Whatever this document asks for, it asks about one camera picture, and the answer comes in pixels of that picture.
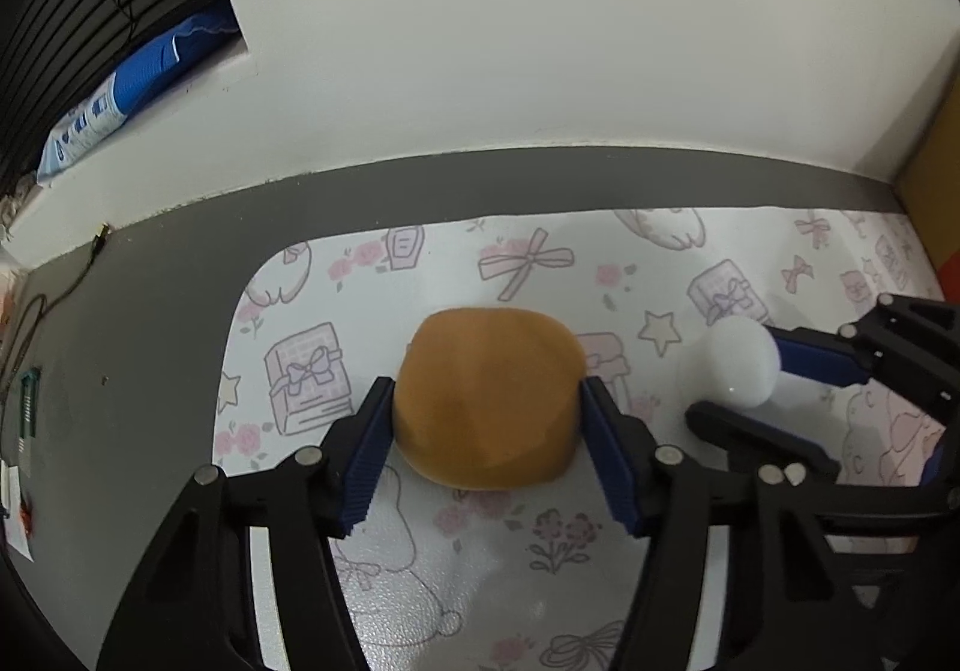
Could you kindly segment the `cardboard box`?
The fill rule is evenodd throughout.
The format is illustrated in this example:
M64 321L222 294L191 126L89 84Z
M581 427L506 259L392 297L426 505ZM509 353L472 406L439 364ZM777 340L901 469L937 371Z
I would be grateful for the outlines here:
M923 143L900 170L896 194L913 222L947 302L960 290L960 88L953 81Z

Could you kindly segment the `blue plastic package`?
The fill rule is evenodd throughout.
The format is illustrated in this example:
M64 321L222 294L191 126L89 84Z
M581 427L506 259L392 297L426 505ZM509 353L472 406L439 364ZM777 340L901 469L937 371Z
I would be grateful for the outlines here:
M239 34L233 11L189 16L132 53L49 131L36 182L45 187Z

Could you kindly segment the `white round cap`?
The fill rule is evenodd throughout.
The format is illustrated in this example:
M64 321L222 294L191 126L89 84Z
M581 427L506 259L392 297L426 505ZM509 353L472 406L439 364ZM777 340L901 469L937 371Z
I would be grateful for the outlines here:
M754 318L722 318L693 346L690 398L734 411L755 409L770 400L779 372L778 346L765 325Z

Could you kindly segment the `green circuit strip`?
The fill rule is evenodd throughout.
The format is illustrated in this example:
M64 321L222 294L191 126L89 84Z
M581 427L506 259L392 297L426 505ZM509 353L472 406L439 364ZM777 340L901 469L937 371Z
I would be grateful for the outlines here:
M36 435L36 405L39 380L41 380L41 370L36 369L36 367L31 367L31 369L26 370L26 372L21 375L21 440L29 440Z

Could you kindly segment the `white paper cards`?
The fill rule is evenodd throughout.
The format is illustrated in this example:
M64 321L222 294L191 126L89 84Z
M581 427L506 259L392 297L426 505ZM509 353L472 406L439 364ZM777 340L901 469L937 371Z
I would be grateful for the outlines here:
M34 561L29 545L31 520L28 502L21 490L20 468L7 462L2 463L2 520L7 546L26 561Z

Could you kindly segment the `orange makeup sponge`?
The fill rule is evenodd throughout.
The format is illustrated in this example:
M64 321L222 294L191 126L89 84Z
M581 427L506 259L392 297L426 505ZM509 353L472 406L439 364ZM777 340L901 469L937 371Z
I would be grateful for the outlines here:
M579 440L586 354L563 323L520 308L425 318L394 390L407 463L443 486L511 490L560 478Z

